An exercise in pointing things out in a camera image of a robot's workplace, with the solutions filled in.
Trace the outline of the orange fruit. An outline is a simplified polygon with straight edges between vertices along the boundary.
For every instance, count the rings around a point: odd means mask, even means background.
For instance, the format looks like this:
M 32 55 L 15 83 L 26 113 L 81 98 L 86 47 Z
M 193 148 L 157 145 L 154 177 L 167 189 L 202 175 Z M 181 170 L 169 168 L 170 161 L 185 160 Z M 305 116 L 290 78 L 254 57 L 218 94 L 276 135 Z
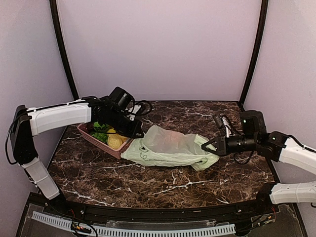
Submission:
M 190 136 L 188 134 L 174 131 L 168 132 L 163 140 L 163 146 L 168 151 L 184 151 L 189 148 L 189 138 Z

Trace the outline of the light green plastic bag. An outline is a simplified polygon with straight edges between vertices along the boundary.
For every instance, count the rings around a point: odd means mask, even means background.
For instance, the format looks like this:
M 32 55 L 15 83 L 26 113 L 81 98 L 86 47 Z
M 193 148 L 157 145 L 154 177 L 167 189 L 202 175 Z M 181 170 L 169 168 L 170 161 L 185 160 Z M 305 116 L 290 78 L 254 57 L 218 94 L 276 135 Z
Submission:
M 189 148 L 187 150 L 168 151 L 163 146 L 166 133 L 172 130 L 163 129 L 157 125 L 151 126 L 145 136 L 134 139 L 121 158 L 142 166 L 191 166 L 196 171 L 202 171 L 219 160 L 219 156 L 202 150 L 202 144 L 207 138 L 198 134 L 188 134 Z

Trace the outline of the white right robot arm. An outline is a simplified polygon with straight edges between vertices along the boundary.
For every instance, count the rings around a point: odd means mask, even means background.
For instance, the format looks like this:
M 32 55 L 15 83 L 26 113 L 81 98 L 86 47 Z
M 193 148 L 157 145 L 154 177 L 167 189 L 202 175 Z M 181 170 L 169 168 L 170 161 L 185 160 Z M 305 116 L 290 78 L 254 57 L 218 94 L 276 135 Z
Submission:
M 240 113 L 242 133 L 217 136 L 202 144 L 204 151 L 220 157 L 243 152 L 291 164 L 310 173 L 316 172 L 316 151 L 297 140 L 293 135 L 278 131 L 268 133 L 263 114 L 249 110 Z M 310 203 L 316 206 L 315 182 L 282 184 L 265 183 L 253 201 L 252 210 L 263 214 L 273 204 Z

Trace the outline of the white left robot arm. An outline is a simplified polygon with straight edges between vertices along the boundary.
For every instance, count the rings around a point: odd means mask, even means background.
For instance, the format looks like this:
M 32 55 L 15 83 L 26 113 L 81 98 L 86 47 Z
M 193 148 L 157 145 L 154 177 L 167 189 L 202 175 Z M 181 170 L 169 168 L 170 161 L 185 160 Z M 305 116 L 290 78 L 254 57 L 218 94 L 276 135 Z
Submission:
M 51 177 L 47 163 L 41 160 L 40 138 L 51 135 L 70 125 L 94 123 L 109 125 L 127 138 L 142 138 L 144 132 L 139 119 L 146 106 L 121 87 L 110 95 L 98 98 L 87 96 L 80 99 L 43 107 L 16 108 L 14 119 L 8 129 L 6 145 L 11 146 L 11 165 L 24 169 L 31 182 L 50 202 L 59 215 L 66 215 L 70 205 Z

